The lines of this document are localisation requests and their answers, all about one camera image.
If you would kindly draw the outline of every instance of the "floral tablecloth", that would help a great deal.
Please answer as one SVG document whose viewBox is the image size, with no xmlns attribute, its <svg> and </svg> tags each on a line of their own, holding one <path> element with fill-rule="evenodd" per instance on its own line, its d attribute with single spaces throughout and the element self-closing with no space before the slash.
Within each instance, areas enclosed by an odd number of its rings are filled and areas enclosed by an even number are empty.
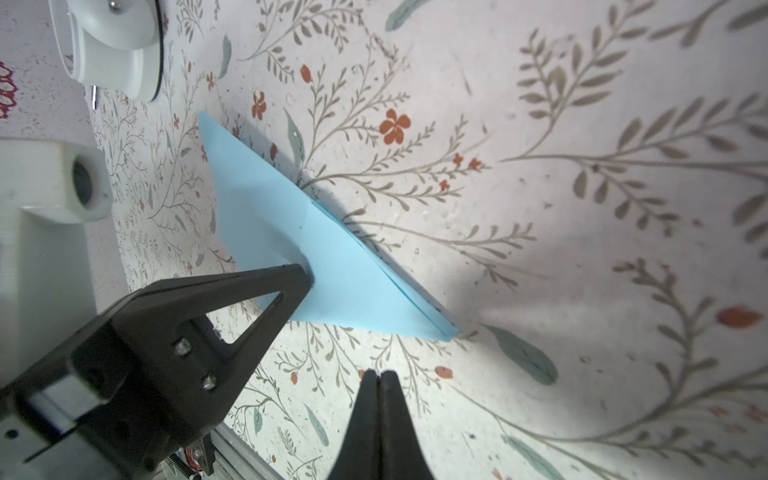
<svg viewBox="0 0 768 480">
<path fill-rule="evenodd" d="M 129 285 L 230 272 L 205 110 L 445 307 L 450 343 L 290 323 L 227 418 L 325 478 L 394 369 L 436 478 L 765 478 L 768 2 L 161 2 L 107 91 Z M 212 314 L 225 338 L 249 304 Z"/>
</svg>

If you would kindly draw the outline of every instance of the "screw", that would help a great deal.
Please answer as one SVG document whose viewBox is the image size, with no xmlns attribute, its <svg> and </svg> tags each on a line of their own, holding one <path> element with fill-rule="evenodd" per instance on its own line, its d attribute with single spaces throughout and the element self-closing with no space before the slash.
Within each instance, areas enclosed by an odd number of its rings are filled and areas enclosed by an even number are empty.
<svg viewBox="0 0 768 480">
<path fill-rule="evenodd" d="M 179 341 L 174 344 L 174 352 L 178 356 L 186 356 L 191 351 L 192 345 L 190 345 L 189 340 L 184 337 L 181 337 Z"/>
<path fill-rule="evenodd" d="M 216 388 L 216 377 L 213 373 L 209 373 L 203 377 L 203 388 L 209 391 Z"/>
</svg>

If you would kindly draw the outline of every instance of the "black cable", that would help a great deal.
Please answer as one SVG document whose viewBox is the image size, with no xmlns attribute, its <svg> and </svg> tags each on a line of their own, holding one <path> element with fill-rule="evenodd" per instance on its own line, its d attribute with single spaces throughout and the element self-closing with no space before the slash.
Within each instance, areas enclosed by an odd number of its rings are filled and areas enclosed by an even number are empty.
<svg viewBox="0 0 768 480">
<path fill-rule="evenodd" d="M 167 458 L 167 460 L 176 467 L 176 470 L 181 472 L 182 475 L 184 475 L 185 478 L 188 478 L 189 480 L 203 480 L 202 477 L 200 477 L 200 474 L 195 472 L 192 468 L 190 468 L 189 465 L 181 461 L 181 458 L 179 458 L 179 455 L 176 455 L 175 453 L 171 453 L 170 456 Z"/>
</svg>

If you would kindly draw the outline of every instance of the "red wire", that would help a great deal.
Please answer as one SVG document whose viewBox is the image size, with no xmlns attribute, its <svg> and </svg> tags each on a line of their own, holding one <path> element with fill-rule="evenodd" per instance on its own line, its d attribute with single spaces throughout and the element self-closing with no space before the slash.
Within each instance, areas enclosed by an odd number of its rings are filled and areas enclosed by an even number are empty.
<svg viewBox="0 0 768 480">
<path fill-rule="evenodd" d="M 201 467 L 200 464 L 195 461 L 189 447 L 184 449 L 184 454 L 187 456 L 187 463 L 193 470 L 197 470 L 198 472 L 203 471 L 203 467 Z"/>
</svg>

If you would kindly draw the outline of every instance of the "folded paper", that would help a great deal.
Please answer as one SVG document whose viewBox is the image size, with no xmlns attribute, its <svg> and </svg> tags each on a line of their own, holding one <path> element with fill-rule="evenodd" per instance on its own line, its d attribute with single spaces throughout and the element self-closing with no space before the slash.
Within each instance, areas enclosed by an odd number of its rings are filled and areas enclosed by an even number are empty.
<svg viewBox="0 0 768 480">
<path fill-rule="evenodd" d="M 291 317 L 450 340 L 456 328 L 323 205 L 200 113 L 218 234 L 241 270 L 301 264 L 313 285 Z"/>
</svg>

